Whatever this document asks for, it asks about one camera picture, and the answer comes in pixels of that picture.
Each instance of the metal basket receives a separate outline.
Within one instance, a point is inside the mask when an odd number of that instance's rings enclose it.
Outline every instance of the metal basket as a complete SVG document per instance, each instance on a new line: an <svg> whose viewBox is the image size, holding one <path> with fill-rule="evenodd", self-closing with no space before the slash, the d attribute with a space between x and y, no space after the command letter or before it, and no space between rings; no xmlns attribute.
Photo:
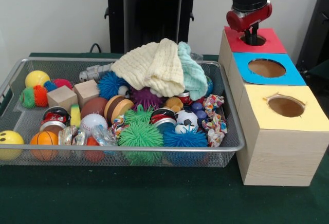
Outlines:
<svg viewBox="0 0 329 224"><path fill-rule="evenodd" d="M223 114L228 134L219 148L189 147L107 147L107 146L50 146L29 145L39 131L45 108L26 109L19 96L25 88L25 77L33 70L42 70L51 78L68 79L77 83L79 73L87 67L109 64L113 59L27 58L10 71L0 88L0 130L14 130L21 134L25 144L0 144L0 164L6 165L78 165L78 166L203 166L225 167L236 151L245 145L244 136L224 69L216 62L198 62L214 83L214 94L224 95ZM11 160L3 155L20 154ZM52 160L37 159L33 154L44 153Z"/></svg>

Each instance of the circular hole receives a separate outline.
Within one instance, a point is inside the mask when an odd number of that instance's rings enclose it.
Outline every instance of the circular hole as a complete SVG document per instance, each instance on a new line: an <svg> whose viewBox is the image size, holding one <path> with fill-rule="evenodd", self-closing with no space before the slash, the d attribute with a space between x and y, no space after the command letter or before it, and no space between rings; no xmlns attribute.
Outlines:
<svg viewBox="0 0 329 224"><path fill-rule="evenodd" d="M278 78L286 73L286 69L279 62L269 59L255 59L248 64L249 69L266 78Z"/></svg>
<svg viewBox="0 0 329 224"><path fill-rule="evenodd" d="M243 35L242 37L240 37L240 39L245 43L248 44L250 46L263 46L266 43L266 39L260 35L257 36L257 43L256 44L250 44L249 42L246 42L246 36Z"/></svg>
<svg viewBox="0 0 329 224"><path fill-rule="evenodd" d="M273 97L268 101L270 108L285 117L298 117L304 113L304 105L292 97Z"/></svg>

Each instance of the light blue cloth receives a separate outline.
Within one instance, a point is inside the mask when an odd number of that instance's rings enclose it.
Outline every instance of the light blue cloth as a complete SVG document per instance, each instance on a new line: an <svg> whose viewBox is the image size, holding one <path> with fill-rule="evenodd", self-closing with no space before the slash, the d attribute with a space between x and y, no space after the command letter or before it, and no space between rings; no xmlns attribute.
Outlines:
<svg viewBox="0 0 329 224"><path fill-rule="evenodd" d="M192 60L191 48L188 44L178 44L178 57L184 72L185 90L190 92L193 101L205 96L208 90L207 78L202 67Z"/></svg>

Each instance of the yellow ball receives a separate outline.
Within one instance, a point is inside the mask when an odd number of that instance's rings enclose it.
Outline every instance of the yellow ball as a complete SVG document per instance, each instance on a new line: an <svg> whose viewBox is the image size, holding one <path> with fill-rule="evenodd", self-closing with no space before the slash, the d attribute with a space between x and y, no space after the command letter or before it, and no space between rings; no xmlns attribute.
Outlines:
<svg viewBox="0 0 329 224"><path fill-rule="evenodd" d="M32 71L25 79L26 87L35 87L37 85L43 86L47 81L50 81L50 77L44 71Z"/></svg>
<svg viewBox="0 0 329 224"><path fill-rule="evenodd" d="M24 144L22 136L12 130L0 133L0 144ZM17 158L22 150L0 149L0 160L10 161Z"/></svg>

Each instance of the white cloth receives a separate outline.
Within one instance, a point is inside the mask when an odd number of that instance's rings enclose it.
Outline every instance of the white cloth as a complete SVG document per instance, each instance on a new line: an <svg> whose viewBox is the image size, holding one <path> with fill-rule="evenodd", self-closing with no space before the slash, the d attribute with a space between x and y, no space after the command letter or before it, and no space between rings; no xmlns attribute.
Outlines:
<svg viewBox="0 0 329 224"><path fill-rule="evenodd" d="M136 90L150 87L165 97L185 90L178 45L169 39L131 50L116 61L111 70Z"/></svg>

